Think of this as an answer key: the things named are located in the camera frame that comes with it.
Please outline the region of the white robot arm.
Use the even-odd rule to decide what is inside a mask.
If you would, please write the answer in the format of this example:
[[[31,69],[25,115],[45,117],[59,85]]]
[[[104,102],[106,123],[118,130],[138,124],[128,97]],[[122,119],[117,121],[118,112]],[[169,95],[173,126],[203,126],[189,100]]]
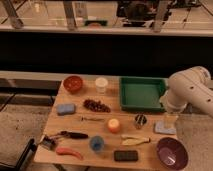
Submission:
[[[168,89],[160,97],[166,111],[165,128],[174,126],[176,115],[182,113],[188,103],[213,117],[213,90],[207,87],[210,80],[210,72],[202,66],[176,72],[168,78]]]

